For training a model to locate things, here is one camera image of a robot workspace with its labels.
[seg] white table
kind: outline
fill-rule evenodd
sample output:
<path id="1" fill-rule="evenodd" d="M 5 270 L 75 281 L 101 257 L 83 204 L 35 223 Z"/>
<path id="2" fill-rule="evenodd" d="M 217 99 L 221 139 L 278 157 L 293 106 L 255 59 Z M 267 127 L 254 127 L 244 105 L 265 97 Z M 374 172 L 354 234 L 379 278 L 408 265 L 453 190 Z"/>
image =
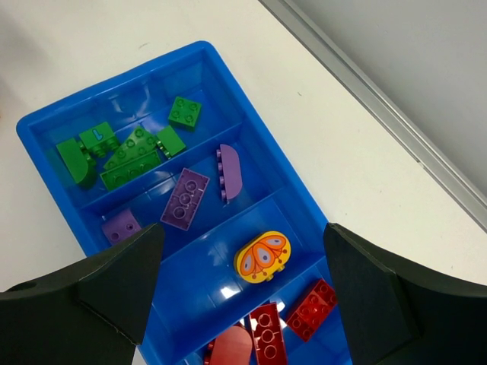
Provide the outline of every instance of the white table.
<path id="1" fill-rule="evenodd" d="M 257 0 L 0 0 L 0 290 L 84 257 L 19 118 L 195 40 L 220 52 L 330 221 L 487 284 L 487 235 Z"/>

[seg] gray wall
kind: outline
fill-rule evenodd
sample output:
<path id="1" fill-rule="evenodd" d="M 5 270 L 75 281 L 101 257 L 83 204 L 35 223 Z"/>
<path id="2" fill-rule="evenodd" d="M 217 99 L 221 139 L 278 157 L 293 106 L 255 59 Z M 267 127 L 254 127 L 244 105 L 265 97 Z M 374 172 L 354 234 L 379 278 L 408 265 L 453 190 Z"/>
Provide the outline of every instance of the gray wall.
<path id="1" fill-rule="evenodd" d="M 294 2 L 487 195 L 487 2 Z"/>

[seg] purple rectangular block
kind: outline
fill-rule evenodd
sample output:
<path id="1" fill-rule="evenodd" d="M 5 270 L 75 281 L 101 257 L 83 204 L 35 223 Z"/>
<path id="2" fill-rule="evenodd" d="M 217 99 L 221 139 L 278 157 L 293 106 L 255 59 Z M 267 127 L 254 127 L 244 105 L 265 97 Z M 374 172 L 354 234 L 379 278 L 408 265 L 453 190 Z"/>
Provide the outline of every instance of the purple rectangular block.
<path id="1" fill-rule="evenodd" d="M 141 230 L 130 209 L 121 211 L 101 226 L 101 230 L 112 245 L 126 240 Z"/>
<path id="2" fill-rule="evenodd" d="M 210 179 L 186 168 L 169 197 L 161 222 L 188 230 Z"/>
<path id="3" fill-rule="evenodd" d="M 218 172 L 220 173 L 221 200 L 229 202 L 242 190 L 242 172 L 240 158 L 235 149 L 227 144 L 220 144 L 216 150 Z"/>

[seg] green block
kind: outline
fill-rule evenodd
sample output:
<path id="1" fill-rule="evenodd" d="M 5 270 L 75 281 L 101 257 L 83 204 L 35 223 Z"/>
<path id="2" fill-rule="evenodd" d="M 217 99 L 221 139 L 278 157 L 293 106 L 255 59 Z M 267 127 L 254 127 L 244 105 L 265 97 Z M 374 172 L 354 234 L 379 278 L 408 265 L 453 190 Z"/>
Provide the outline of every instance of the green block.
<path id="1" fill-rule="evenodd" d="M 92 187 L 97 181 L 97 173 L 94 169 L 96 162 L 90 154 L 82 150 L 74 138 L 57 144 L 56 148 L 75 183 L 84 189 Z"/>
<path id="2" fill-rule="evenodd" d="M 173 127 L 185 128 L 194 132 L 200 110 L 200 103 L 183 97 L 176 97 L 167 118 Z"/>
<path id="3" fill-rule="evenodd" d="M 113 170 L 105 171 L 100 176 L 107 189 L 114 190 L 153 169 L 160 163 L 161 159 L 157 150 L 153 150 L 135 160 L 125 162 Z"/>
<path id="4" fill-rule="evenodd" d="M 142 127 L 137 127 L 134 132 L 118 147 L 113 156 L 103 165 L 105 170 L 114 169 L 117 166 L 139 158 L 157 147 L 156 137 Z"/>
<path id="5" fill-rule="evenodd" d="M 156 134 L 158 146 L 167 158 L 172 158 L 186 150 L 186 145 L 170 125 Z"/>
<path id="6" fill-rule="evenodd" d="M 105 157 L 108 151 L 114 151 L 120 145 L 108 122 L 84 131 L 79 138 L 86 149 L 99 158 Z"/>

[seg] red block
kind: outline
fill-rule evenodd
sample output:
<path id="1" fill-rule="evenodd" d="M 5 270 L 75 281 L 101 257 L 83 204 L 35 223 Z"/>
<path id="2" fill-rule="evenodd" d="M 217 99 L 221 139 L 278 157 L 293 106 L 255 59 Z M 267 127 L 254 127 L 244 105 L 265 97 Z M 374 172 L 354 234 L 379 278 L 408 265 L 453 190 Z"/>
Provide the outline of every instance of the red block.
<path id="1" fill-rule="evenodd" d="M 276 304 L 270 303 L 255 309 L 250 314 L 250 326 L 257 363 L 259 365 L 286 365 L 288 356 Z"/>
<path id="2" fill-rule="evenodd" d="M 249 365 L 252 355 L 252 338 L 247 330 L 234 325 L 208 344 L 211 353 L 205 356 L 204 365 Z"/>
<path id="3" fill-rule="evenodd" d="M 298 307 L 289 313 L 286 323 L 296 332 L 296 335 L 307 342 L 325 322 L 335 305 L 335 291 L 323 279 L 320 279 L 298 304 Z"/>

